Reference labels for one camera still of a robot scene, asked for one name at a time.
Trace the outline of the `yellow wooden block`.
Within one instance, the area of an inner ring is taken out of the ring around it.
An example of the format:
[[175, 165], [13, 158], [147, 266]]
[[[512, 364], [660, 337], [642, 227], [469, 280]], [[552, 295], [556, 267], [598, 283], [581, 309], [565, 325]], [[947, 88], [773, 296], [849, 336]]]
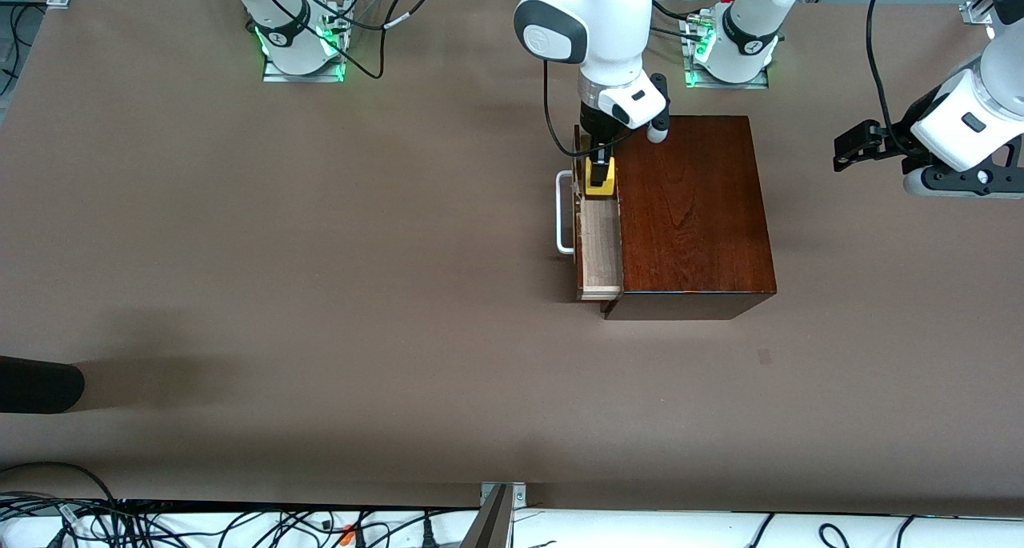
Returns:
[[611, 157], [610, 179], [608, 179], [603, 187], [591, 187], [591, 157], [585, 158], [582, 189], [584, 189], [584, 195], [587, 198], [613, 198], [615, 192], [617, 192], [617, 163], [615, 162], [615, 158]]

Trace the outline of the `wooden drawer with white handle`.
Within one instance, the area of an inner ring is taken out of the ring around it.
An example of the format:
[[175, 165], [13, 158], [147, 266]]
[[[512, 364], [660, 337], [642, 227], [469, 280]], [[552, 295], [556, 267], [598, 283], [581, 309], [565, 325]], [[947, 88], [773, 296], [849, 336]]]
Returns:
[[624, 290], [618, 195], [588, 194], [588, 165], [575, 158], [556, 173], [554, 238], [558, 252], [573, 260], [577, 300], [610, 302]]

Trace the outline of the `dark brown wooden cabinet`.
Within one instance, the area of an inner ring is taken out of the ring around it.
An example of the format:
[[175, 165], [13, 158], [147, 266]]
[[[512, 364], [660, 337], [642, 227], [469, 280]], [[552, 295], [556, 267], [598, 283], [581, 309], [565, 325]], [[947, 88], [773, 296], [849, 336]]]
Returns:
[[778, 292], [750, 120], [674, 115], [622, 141], [622, 288], [608, 321], [730, 321]]

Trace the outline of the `black cylindrical object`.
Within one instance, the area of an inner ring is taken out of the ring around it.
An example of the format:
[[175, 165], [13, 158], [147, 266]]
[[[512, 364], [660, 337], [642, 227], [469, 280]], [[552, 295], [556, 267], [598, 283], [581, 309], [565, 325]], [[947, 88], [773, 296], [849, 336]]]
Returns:
[[69, 363], [0, 355], [0, 413], [62, 414], [84, 390], [84, 374]]

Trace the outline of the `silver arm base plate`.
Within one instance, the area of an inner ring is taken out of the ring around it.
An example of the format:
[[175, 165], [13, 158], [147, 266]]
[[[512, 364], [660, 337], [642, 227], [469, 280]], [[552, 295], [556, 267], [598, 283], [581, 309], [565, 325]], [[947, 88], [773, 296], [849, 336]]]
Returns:
[[346, 75], [346, 61], [340, 56], [330, 58], [327, 64], [310, 74], [286, 74], [264, 53], [264, 82], [343, 82]]
[[678, 26], [683, 34], [682, 55], [688, 88], [768, 88], [767, 67], [778, 38], [764, 42], [741, 37], [736, 42], [721, 33], [716, 19], [695, 14]]

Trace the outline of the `silver metal bracket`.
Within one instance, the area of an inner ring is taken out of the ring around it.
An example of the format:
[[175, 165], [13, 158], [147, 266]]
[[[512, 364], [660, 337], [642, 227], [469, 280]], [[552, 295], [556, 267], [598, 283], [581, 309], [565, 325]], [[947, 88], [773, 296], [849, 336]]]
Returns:
[[480, 506], [486, 504], [487, 499], [489, 499], [490, 493], [494, 492], [499, 486], [508, 486], [512, 497], [512, 507], [513, 510], [519, 510], [526, 508], [526, 483], [525, 482], [483, 482], [480, 486]]

